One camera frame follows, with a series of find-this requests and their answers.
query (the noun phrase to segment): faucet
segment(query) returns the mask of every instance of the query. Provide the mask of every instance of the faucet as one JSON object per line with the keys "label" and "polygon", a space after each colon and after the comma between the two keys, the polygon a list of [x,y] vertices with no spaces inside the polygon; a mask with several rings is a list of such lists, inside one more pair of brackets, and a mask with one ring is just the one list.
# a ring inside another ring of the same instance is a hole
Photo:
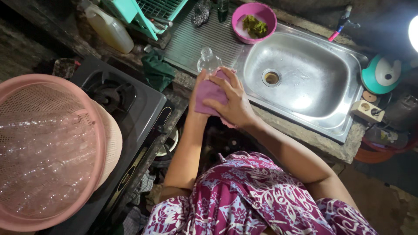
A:
{"label": "faucet", "polygon": [[350,19],[348,18],[350,16],[351,13],[351,9],[353,9],[352,5],[347,5],[345,7],[345,11],[344,14],[341,16],[341,19],[338,20],[338,25],[337,25],[337,29],[335,30],[335,32],[328,38],[328,41],[332,41],[334,40],[335,37],[337,37],[337,35],[341,32],[341,30],[344,28],[344,26],[351,26],[354,28],[360,28],[360,24],[359,23],[353,23],[350,21]]}

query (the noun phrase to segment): black gas stove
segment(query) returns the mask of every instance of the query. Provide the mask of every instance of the black gas stove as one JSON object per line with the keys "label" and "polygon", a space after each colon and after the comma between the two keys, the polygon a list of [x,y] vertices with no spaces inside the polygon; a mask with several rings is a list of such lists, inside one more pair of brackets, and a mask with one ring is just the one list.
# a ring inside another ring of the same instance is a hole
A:
{"label": "black gas stove", "polygon": [[163,94],[93,56],[83,61],[70,81],[116,120],[123,138],[122,152],[107,180],[76,214],[39,234],[100,233],[173,110]]}

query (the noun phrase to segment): teal dish rack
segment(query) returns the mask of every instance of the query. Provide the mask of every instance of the teal dish rack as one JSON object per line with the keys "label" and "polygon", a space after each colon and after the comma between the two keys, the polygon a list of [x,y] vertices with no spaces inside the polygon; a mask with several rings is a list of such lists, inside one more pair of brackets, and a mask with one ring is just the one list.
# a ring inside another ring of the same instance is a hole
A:
{"label": "teal dish rack", "polygon": [[167,29],[158,29],[146,17],[174,20],[188,0],[102,0],[110,11],[131,28],[149,38],[158,40],[157,34]]}

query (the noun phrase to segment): sink basin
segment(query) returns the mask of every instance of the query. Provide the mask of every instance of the sink basin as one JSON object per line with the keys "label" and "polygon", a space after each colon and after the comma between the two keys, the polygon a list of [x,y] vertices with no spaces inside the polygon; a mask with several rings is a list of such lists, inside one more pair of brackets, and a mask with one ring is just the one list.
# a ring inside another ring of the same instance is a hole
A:
{"label": "sink basin", "polygon": [[251,101],[344,143],[367,63],[349,48],[278,23],[269,38],[243,46],[234,68]]}

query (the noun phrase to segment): sink drain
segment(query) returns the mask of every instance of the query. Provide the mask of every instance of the sink drain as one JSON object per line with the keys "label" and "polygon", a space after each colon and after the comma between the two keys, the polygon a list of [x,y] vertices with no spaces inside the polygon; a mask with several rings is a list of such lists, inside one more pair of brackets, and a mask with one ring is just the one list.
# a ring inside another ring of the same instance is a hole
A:
{"label": "sink drain", "polygon": [[282,83],[282,74],[276,69],[266,69],[261,76],[264,85],[268,87],[276,87]]}

